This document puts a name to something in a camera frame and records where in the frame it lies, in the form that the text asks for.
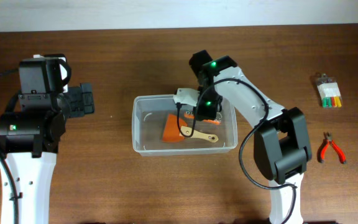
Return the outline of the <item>orange scraper with wooden handle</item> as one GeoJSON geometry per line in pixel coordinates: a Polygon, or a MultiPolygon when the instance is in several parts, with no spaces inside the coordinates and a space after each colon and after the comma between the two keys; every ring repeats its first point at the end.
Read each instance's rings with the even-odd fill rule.
{"type": "Polygon", "coordinates": [[[163,142],[180,142],[185,138],[202,139],[211,143],[218,142],[215,134],[202,133],[188,126],[187,122],[174,114],[169,114],[163,130],[163,142]]]}

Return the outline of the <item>clear plastic container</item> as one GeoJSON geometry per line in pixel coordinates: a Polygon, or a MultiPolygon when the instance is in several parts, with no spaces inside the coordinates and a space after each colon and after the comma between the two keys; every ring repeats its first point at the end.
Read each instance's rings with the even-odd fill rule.
{"type": "Polygon", "coordinates": [[[237,147],[237,121],[233,105],[226,99],[217,114],[221,121],[211,124],[198,121],[195,129],[215,134],[217,142],[185,138],[179,142],[164,142],[163,131],[169,114],[177,115],[172,95],[138,96],[132,112],[132,145],[141,156],[175,156],[226,153],[237,147]]]}

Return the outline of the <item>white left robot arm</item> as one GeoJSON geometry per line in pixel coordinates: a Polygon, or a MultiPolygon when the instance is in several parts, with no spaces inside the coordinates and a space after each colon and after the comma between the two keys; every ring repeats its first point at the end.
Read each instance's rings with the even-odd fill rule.
{"type": "Polygon", "coordinates": [[[0,116],[1,223],[48,223],[52,175],[67,120],[95,112],[89,83],[69,87],[63,54],[20,62],[20,90],[0,116]]]}

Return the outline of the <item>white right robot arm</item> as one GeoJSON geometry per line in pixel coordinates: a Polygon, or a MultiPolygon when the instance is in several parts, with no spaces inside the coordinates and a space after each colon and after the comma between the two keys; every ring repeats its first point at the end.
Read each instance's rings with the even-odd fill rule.
{"type": "Polygon", "coordinates": [[[227,100],[252,126],[239,149],[239,165],[256,186],[268,190],[270,223],[303,223],[300,211],[301,182],[312,159],[310,137],[303,112],[286,109],[263,94],[229,56],[212,59],[206,50],[192,55],[189,66],[198,79],[199,96],[193,110],[195,120],[215,119],[227,100]],[[255,181],[247,172],[243,153],[254,140],[254,161],[268,185],[255,181]]]}

